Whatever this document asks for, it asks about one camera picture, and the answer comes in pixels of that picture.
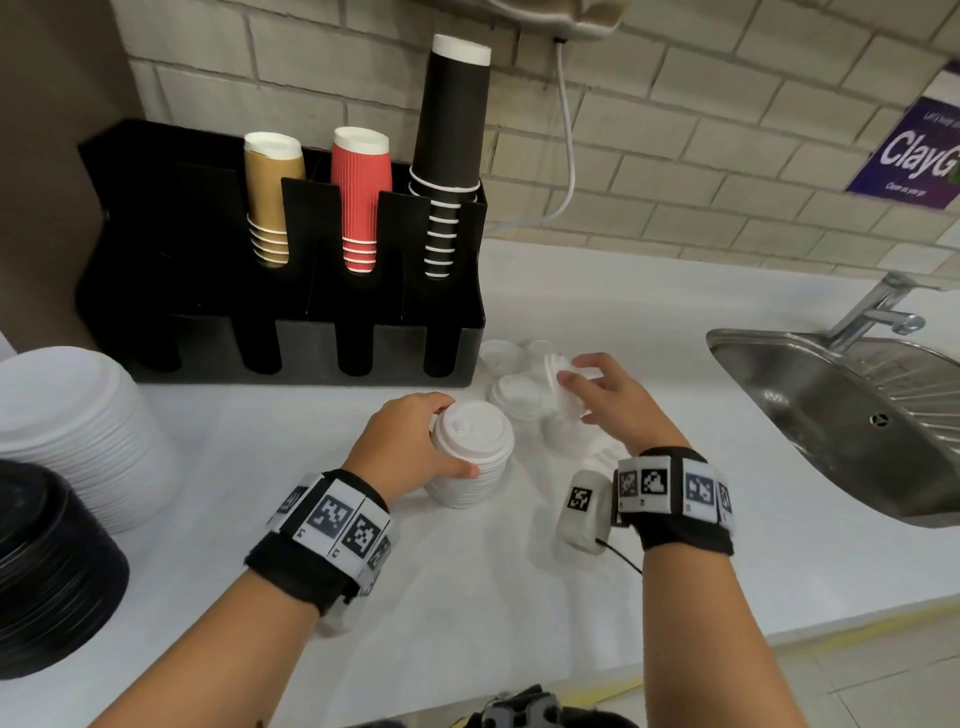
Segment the wall-mounted device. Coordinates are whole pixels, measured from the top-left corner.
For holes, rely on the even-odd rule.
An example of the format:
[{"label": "wall-mounted device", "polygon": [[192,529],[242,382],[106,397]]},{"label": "wall-mounted device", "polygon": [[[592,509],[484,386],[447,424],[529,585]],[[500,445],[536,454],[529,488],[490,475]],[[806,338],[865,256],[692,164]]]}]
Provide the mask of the wall-mounted device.
[{"label": "wall-mounted device", "polygon": [[630,0],[427,0],[484,20],[507,18],[534,33],[599,40],[620,24]]}]

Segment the cable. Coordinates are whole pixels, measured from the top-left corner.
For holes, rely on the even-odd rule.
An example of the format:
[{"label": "cable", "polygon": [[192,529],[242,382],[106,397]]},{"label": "cable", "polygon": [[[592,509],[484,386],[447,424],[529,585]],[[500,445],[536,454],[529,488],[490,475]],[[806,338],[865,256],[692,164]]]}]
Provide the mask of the cable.
[{"label": "cable", "polygon": [[626,556],[624,556],[624,555],[623,555],[622,553],[620,553],[618,550],[616,550],[615,548],[613,548],[613,546],[611,546],[610,544],[608,544],[606,541],[601,541],[600,539],[593,539],[593,540],[594,540],[596,543],[598,543],[600,546],[602,546],[603,548],[608,548],[608,549],[611,550],[613,553],[615,553],[617,556],[619,556],[621,559],[623,559],[623,560],[626,561],[628,564],[630,564],[630,566],[633,567],[634,571],[636,571],[636,573],[638,573],[640,576],[643,575],[643,570],[642,570],[639,566],[637,566],[634,562],[632,562],[630,559],[628,559]]},{"label": "cable", "polygon": [[548,223],[554,218],[559,217],[560,214],[566,209],[566,206],[570,204],[570,200],[573,199],[573,189],[577,183],[577,170],[573,159],[573,125],[570,123],[570,103],[566,98],[566,80],[564,79],[564,44],[566,43],[566,40],[562,38],[554,38],[553,42],[554,48],[557,51],[557,86],[560,88],[560,107],[564,114],[564,137],[566,139],[567,183],[564,200],[560,203],[560,206],[557,207],[557,209],[545,215],[544,217],[535,218],[533,220],[515,220],[512,223],[500,223],[499,225],[494,225],[492,228],[485,230],[484,234],[511,230],[513,228],[532,228],[537,225],[543,225],[544,223]]}]

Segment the black cup holder organizer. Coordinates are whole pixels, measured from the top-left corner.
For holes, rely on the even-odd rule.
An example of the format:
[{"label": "black cup holder organizer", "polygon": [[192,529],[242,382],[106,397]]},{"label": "black cup holder organizer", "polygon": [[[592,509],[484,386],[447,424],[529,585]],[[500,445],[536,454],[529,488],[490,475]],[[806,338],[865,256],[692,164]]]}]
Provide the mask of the black cup holder organizer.
[{"label": "black cup holder organizer", "polygon": [[76,302],[102,350],[143,382],[466,387],[486,323],[477,256],[487,205],[464,204],[450,276],[423,254],[428,200],[394,164],[377,260],[343,260],[330,153],[284,180],[289,262],[250,243],[243,139],[125,120],[80,145],[106,222]]}]

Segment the sign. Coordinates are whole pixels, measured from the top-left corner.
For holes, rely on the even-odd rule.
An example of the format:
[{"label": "sign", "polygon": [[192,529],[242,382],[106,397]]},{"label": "sign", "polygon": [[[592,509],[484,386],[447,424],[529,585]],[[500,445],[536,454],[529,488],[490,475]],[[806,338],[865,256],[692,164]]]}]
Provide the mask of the sign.
[{"label": "sign", "polygon": [[927,87],[848,192],[944,209],[960,195],[960,62]]}]

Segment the white cable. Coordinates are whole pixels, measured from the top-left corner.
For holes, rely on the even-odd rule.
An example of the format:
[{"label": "white cable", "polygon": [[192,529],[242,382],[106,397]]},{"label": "white cable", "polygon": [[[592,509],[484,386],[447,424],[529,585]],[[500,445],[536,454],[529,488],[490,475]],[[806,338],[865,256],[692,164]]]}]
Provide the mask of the white cable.
[{"label": "white cable", "polygon": [[564,80],[564,42],[555,40],[554,47],[557,50],[557,86],[560,87],[560,106],[564,114],[564,137],[566,138],[566,195],[564,195],[564,200],[560,203],[560,206],[544,217],[533,220],[515,220],[512,223],[500,223],[485,230],[484,234],[511,230],[513,228],[532,228],[537,225],[543,225],[559,217],[566,209],[566,206],[570,204],[570,200],[573,199],[573,189],[577,183],[577,170],[573,159],[573,126],[570,123],[570,103],[566,99],[566,81]]}]

